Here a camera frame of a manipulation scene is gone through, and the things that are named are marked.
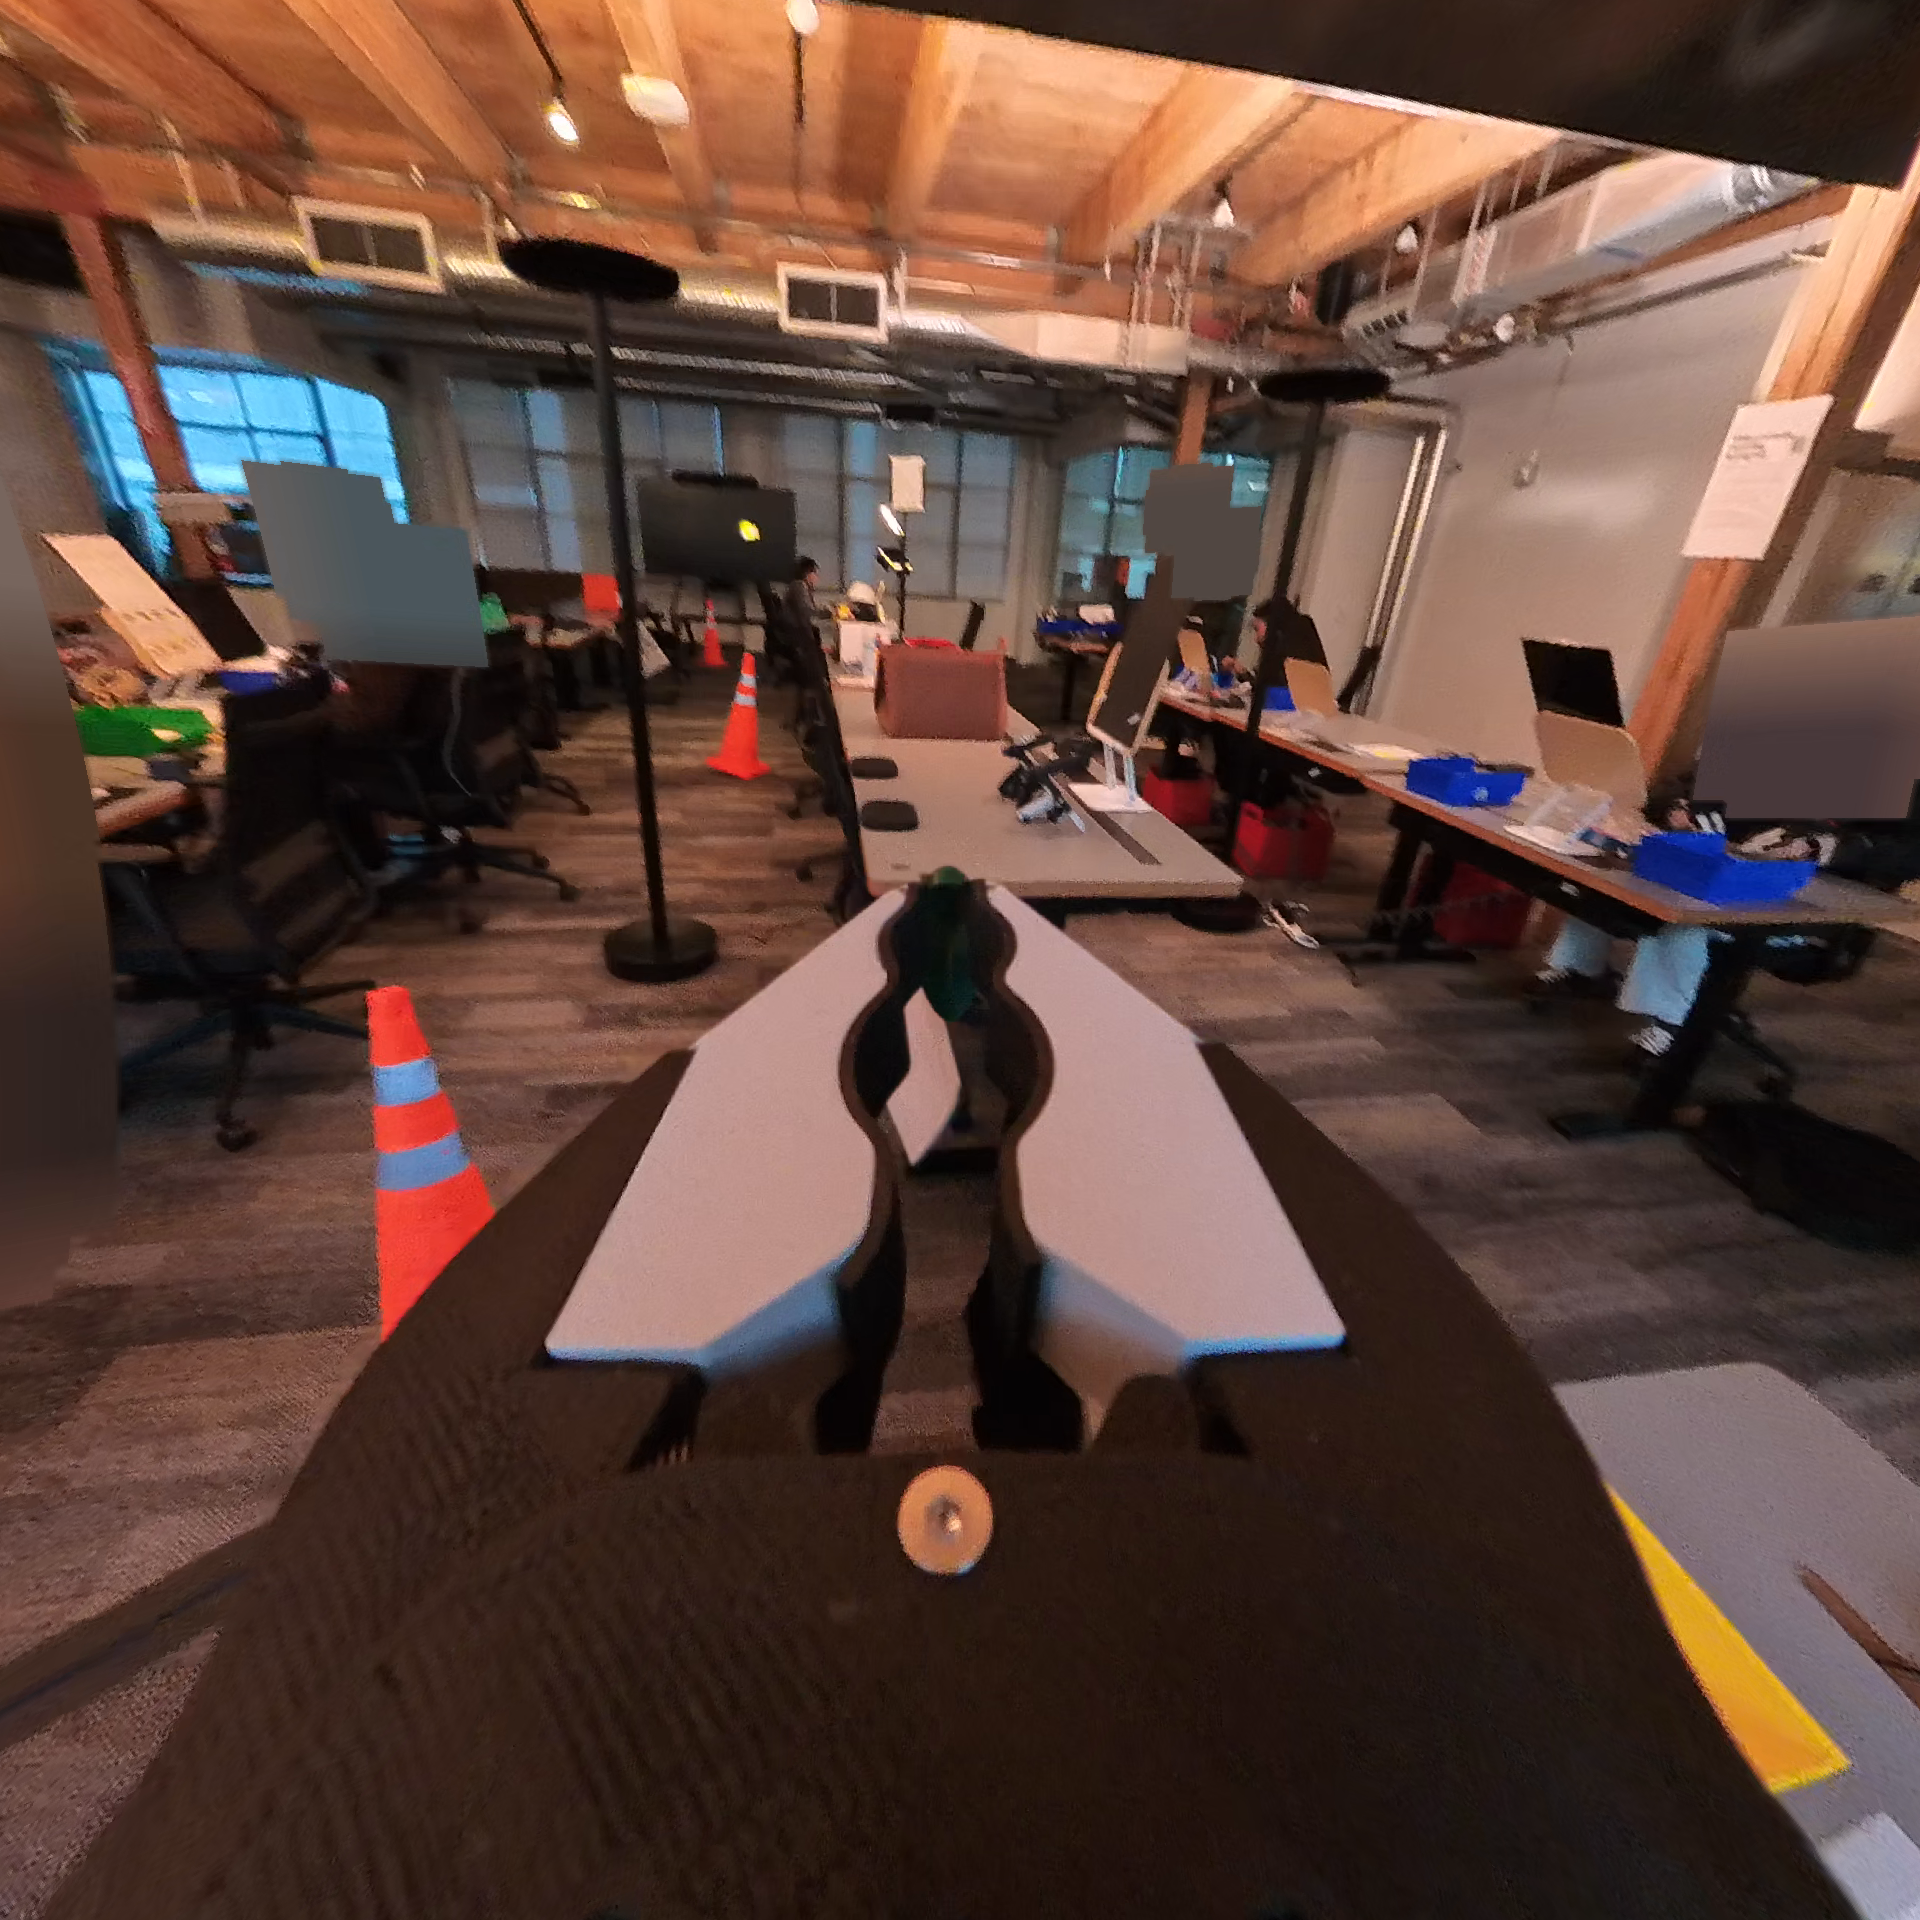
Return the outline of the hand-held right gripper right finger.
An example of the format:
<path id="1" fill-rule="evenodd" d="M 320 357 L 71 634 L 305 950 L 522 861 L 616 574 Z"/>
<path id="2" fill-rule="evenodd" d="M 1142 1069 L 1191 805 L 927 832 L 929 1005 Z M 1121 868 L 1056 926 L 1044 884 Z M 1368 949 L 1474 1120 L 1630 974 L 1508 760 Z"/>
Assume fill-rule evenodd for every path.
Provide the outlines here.
<path id="1" fill-rule="evenodd" d="M 1079 1448 L 1132 1381 L 1343 1349 L 1193 1031 L 999 884 L 976 903 L 976 971 L 1003 1102 L 976 1442 Z"/>

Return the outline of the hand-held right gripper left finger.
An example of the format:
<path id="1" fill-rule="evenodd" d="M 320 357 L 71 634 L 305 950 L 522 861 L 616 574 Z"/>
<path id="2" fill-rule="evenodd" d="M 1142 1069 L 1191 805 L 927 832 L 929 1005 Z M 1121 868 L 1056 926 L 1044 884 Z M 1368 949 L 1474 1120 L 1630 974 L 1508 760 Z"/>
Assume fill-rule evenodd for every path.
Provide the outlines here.
<path id="1" fill-rule="evenodd" d="M 801 1390 L 818 1452 L 867 1452 L 906 1310 L 907 1077 L 896 920 L 857 912 L 690 1052 L 559 1319 L 551 1360 L 696 1368 L 726 1399 Z"/>

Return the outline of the dark green toy leaf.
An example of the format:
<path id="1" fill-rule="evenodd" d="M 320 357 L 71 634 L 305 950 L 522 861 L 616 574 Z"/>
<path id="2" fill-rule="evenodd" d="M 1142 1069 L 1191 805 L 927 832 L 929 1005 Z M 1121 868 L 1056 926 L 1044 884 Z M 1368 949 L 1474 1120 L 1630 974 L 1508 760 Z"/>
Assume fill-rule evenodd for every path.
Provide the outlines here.
<path id="1" fill-rule="evenodd" d="M 919 968 L 919 990 L 939 1020 L 976 1024 L 986 992 L 974 955 L 976 887 L 955 867 L 929 874 L 919 884 L 911 927 Z"/>

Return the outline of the long wooden desk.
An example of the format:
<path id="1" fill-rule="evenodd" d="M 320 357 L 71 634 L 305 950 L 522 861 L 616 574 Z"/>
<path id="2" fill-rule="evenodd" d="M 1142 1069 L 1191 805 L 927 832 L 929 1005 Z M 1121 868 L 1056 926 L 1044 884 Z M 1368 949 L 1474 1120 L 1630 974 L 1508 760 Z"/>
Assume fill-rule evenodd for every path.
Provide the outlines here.
<path id="1" fill-rule="evenodd" d="M 1280 714 L 1262 720 L 1259 748 L 1356 779 L 1390 805 L 1398 847 L 1379 887 L 1366 939 L 1404 957 L 1427 949 L 1428 924 L 1457 867 L 1520 890 L 1535 903 L 1642 938 L 1666 926 L 1780 932 L 1863 926 L 1916 939 L 1916 903 L 1830 874 L 1784 903 L 1700 903 L 1635 876 L 1618 856 L 1582 856 L 1530 844 L 1519 807 L 1451 807 L 1407 791 L 1407 766 L 1439 748 L 1404 728 L 1351 714 Z"/>

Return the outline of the striped orange traffic cone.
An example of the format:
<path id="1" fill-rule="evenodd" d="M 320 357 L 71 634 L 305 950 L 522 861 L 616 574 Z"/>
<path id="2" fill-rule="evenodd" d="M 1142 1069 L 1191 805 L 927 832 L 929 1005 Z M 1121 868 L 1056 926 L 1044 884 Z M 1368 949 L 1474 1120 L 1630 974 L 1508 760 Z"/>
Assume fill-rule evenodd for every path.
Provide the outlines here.
<path id="1" fill-rule="evenodd" d="M 494 1216 L 404 988 L 369 995 L 383 1336 Z"/>

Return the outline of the black tool pile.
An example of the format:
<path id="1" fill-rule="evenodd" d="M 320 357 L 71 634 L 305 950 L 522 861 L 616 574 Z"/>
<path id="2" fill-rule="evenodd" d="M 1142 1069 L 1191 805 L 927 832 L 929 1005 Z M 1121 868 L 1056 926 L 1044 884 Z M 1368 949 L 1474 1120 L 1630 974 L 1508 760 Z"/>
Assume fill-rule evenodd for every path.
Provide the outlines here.
<path id="1" fill-rule="evenodd" d="M 1070 784 L 1082 781 L 1095 752 L 1098 743 L 1088 733 L 1011 738 L 1001 744 L 1009 772 L 999 781 L 999 795 L 1016 807 L 1023 826 L 1067 822 L 1087 832 L 1088 815 L 1073 797 Z"/>

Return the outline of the black office chair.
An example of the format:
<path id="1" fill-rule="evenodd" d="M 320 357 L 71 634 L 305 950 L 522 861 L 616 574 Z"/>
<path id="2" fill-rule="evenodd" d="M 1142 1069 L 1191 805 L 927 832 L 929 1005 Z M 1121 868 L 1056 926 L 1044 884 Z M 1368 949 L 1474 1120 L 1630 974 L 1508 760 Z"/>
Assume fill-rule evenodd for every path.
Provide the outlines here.
<path id="1" fill-rule="evenodd" d="M 393 666 L 399 707 L 367 741 L 356 770 L 372 812 L 396 826 L 392 847 L 422 879 L 457 877 L 462 931 L 479 931 L 474 891 L 487 874 L 536 879 L 577 903 L 580 890 L 538 847 L 487 832 L 515 827 L 538 784 L 528 714 L 538 694 L 534 651 L 499 638 L 482 666 Z"/>
<path id="2" fill-rule="evenodd" d="M 308 971 L 370 918 L 375 887 L 334 812 L 330 683 L 303 678 L 236 694 L 225 709 L 225 774 L 208 838 L 180 850 L 104 850 L 113 974 L 137 997 L 193 1003 L 200 1015 L 122 1058 L 122 1078 L 225 1039 L 214 1108 L 223 1149 L 256 1134 L 240 1099 L 258 1052 L 282 1029 L 367 1045 L 363 1016 L 322 1002 L 372 992 L 367 978 L 318 983 Z"/>

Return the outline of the tilted dark panel stand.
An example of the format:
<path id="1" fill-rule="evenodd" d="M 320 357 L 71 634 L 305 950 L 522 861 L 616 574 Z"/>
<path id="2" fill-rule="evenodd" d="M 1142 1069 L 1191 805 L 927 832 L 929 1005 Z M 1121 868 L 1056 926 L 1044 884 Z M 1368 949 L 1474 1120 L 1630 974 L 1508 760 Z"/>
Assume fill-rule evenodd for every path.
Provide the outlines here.
<path id="1" fill-rule="evenodd" d="M 1130 607 L 1088 709 L 1087 731 L 1100 748 L 1103 807 L 1139 810 L 1136 757 L 1145 743 L 1193 610 L 1186 596 L 1160 589 Z"/>

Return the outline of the brown bag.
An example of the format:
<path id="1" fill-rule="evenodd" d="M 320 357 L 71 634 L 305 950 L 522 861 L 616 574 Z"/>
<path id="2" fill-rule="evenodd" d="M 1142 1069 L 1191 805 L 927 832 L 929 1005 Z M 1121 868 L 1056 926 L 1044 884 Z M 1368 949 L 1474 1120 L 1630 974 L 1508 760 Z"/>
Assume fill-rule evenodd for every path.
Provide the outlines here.
<path id="1" fill-rule="evenodd" d="M 1009 726 L 1007 654 L 887 643 L 875 654 L 874 707 L 881 731 L 891 738 L 1001 741 Z"/>

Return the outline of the plywood panel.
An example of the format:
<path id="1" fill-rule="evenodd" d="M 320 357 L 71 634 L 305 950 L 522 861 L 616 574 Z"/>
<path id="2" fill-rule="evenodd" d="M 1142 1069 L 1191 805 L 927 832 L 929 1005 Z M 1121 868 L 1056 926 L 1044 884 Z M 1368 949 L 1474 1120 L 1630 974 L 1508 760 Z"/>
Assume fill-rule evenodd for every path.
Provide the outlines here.
<path id="1" fill-rule="evenodd" d="M 1537 711 L 1535 733 L 1543 778 L 1600 791 L 1617 812 L 1643 815 L 1649 774 L 1632 733 L 1562 711 Z"/>

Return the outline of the black monitor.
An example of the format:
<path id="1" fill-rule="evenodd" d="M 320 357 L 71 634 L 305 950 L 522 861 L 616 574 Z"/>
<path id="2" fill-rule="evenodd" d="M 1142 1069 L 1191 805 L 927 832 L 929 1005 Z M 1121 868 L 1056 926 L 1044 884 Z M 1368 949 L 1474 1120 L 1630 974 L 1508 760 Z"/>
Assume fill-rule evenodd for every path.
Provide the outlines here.
<path id="1" fill-rule="evenodd" d="M 1606 728 L 1626 725 L 1609 646 L 1537 635 L 1526 635 L 1520 646 L 1537 714 L 1560 714 Z"/>

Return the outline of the green box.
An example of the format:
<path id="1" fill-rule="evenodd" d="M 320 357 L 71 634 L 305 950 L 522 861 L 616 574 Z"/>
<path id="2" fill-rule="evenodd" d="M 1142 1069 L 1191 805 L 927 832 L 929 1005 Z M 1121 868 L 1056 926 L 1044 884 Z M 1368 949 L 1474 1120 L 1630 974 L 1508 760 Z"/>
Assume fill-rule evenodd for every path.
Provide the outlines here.
<path id="1" fill-rule="evenodd" d="M 198 707 L 81 703 L 74 718 L 82 752 L 98 759 L 195 754 L 219 731 L 219 720 Z"/>

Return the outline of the white air vent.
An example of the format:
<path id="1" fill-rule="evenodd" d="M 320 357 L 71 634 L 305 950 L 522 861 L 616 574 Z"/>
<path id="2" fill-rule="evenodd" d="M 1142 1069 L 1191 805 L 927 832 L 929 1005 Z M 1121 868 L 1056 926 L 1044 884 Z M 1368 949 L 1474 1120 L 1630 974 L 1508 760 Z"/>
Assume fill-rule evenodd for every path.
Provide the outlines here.
<path id="1" fill-rule="evenodd" d="M 891 287 L 881 272 L 775 267 L 775 318 L 782 331 L 841 346 L 886 346 L 891 334 Z"/>
<path id="2" fill-rule="evenodd" d="M 416 295 L 444 292 L 439 237 L 423 215 L 305 197 L 294 198 L 294 210 L 303 258 L 314 275 Z"/>

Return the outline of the white paper notice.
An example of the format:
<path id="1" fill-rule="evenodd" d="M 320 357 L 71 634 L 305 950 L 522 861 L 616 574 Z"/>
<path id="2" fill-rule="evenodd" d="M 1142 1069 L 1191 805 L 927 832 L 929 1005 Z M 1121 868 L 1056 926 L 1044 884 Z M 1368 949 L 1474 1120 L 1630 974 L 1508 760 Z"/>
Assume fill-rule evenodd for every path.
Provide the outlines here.
<path id="1" fill-rule="evenodd" d="M 1736 408 L 1687 538 L 1686 560 L 1760 562 L 1796 492 L 1834 395 Z"/>

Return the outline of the wooden post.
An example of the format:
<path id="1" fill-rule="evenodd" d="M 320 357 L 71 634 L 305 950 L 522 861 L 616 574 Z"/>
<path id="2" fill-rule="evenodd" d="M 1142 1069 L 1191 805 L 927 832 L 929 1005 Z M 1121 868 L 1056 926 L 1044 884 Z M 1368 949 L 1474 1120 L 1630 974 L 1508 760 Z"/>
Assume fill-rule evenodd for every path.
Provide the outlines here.
<path id="1" fill-rule="evenodd" d="M 1919 167 L 1897 187 L 1857 184 L 1806 272 L 1754 399 L 1825 399 L 1803 468 L 1756 557 L 1698 557 L 1630 716 L 1647 772 L 1666 778 L 1697 744 L 1721 644 L 1760 623 L 1919 286 Z"/>

